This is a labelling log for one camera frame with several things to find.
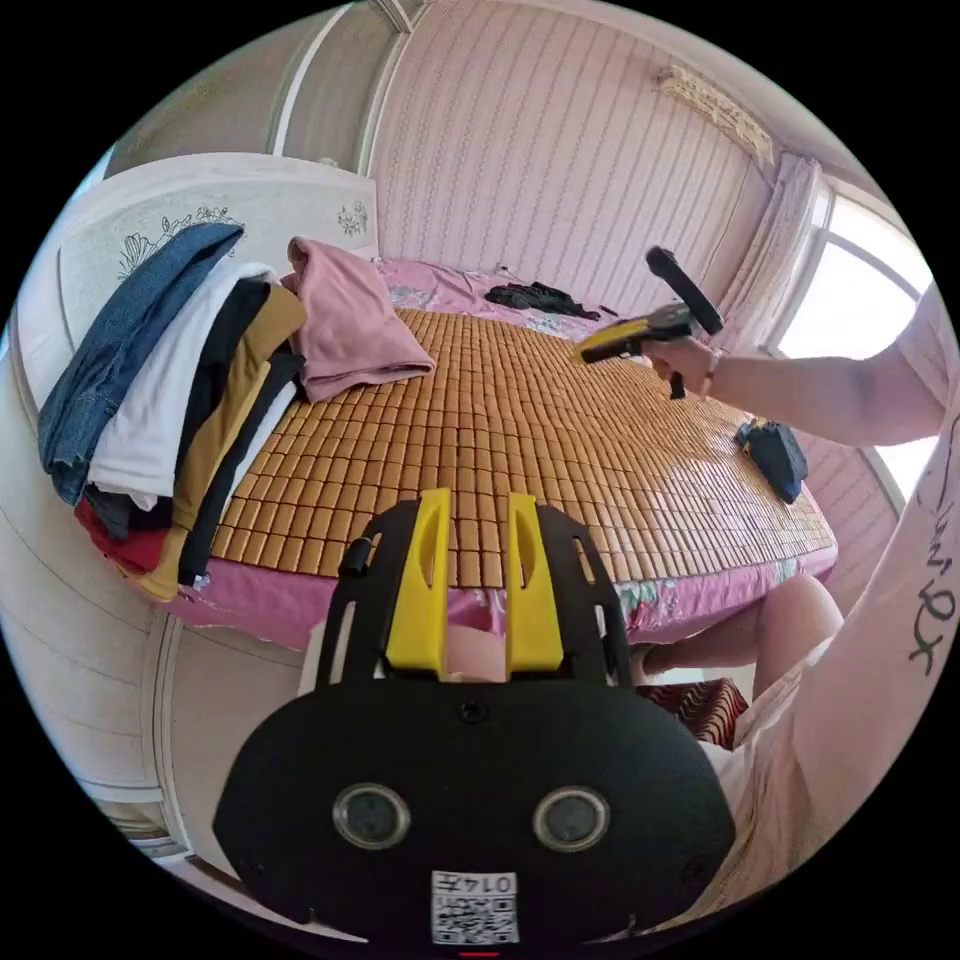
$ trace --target headboard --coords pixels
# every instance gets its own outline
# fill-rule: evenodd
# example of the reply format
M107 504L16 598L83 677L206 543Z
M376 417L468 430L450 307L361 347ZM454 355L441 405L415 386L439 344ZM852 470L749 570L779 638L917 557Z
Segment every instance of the headboard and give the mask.
M11 348L28 415L70 361L110 294L178 230L239 223L233 256L289 270L296 235L377 256L376 183L290 157L204 153L133 167L67 206L24 279Z

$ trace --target denim jacket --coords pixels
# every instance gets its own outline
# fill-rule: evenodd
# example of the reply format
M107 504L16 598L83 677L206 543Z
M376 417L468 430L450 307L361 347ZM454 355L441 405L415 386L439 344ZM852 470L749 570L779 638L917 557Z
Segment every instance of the denim jacket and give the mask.
M43 469L76 506L107 421L161 334L214 265L243 235L236 224L200 223L175 234L113 292L40 410Z

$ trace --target pink bedsheet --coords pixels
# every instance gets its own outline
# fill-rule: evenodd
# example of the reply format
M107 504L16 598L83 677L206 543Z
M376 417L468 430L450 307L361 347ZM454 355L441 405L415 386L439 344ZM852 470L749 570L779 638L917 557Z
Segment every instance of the pink bedsheet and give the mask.
M483 298L491 287L510 282L507 277L415 260L376 263L396 307L488 317L573 341L615 320L589 303L584 307L604 319L512 310ZM710 576L618 584L629 639L674 642L725 619L787 577L808 573L826 579L836 558L833 548ZM208 564L207 581L200 589L181 588L180 595L168 605L170 611L193 626L236 627L294 650L305 650L311 629L326 618L336 583L327 577L281 573L217 559ZM502 642L506 595L503 590L451 589L448 615L451 623L490 631ZM448 667L470 672L466 663Z

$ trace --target label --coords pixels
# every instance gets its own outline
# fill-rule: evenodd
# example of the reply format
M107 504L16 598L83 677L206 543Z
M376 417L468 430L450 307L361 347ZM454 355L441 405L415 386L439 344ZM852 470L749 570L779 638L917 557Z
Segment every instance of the label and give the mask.
M515 873L431 875L434 943L519 943Z

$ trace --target bamboo mat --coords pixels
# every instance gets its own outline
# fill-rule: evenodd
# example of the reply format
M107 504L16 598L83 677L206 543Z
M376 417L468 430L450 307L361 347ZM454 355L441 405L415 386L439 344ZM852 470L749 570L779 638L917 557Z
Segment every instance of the bamboo mat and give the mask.
M237 488L214 556L334 577L374 513L438 486L453 491L450 586L503 586L510 490L585 523L616 582L834 545L806 492L788 507L737 448L738 411L671 401L640 364L574 364L557 337L398 313L436 371L291 405Z

